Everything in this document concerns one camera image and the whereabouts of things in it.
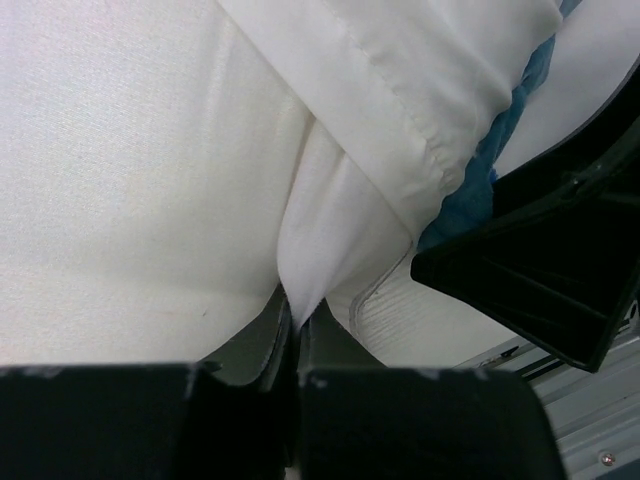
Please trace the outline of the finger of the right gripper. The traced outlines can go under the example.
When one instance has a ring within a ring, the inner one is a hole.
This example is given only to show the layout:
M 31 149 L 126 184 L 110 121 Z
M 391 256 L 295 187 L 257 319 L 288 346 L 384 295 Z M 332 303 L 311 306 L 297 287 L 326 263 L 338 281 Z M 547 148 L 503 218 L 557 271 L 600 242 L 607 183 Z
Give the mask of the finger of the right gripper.
M 568 140 L 495 183 L 485 225 L 412 278 L 563 362 L 598 370 L 639 291 L 639 77 Z

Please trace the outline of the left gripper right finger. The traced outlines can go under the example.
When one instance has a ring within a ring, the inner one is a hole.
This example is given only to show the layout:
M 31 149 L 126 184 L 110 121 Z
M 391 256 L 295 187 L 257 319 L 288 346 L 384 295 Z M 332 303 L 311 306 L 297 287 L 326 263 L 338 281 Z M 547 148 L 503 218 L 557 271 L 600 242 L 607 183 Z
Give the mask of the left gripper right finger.
M 298 360 L 304 479 L 563 479 L 549 420 L 518 375 L 387 367 L 321 304 Z

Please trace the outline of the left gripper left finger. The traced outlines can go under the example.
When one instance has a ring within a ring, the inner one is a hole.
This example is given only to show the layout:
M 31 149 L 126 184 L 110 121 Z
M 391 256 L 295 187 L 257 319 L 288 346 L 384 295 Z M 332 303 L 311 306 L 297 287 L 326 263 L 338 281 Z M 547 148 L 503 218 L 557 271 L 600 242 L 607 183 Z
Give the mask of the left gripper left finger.
M 5 479 L 281 479 L 292 321 L 281 294 L 198 361 L 1 370 Z

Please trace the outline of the blue houndstooth pillowcase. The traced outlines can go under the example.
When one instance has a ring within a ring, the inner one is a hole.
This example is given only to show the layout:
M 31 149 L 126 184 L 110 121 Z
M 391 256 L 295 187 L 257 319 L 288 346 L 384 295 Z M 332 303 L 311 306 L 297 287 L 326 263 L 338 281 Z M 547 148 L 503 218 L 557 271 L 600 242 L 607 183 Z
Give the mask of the blue houndstooth pillowcase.
M 486 222 L 490 177 L 567 136 L 639 51 L 635 1 L 227 1 L 312 114 L 277 267 L 393 366 L 456 366 L 507 330 L 409 276 Z

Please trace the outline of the aluminium front rail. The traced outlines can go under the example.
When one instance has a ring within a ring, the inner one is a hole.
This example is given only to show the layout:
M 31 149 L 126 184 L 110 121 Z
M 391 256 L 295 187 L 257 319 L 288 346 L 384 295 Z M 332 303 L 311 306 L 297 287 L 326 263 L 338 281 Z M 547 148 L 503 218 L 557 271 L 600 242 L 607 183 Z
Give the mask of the aluminium front rail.
M 463 364 L 519 374 L 543 403 L 571 479 L 639 477 L 639 335 L 619 335 L 600 370 L 515 338 Z

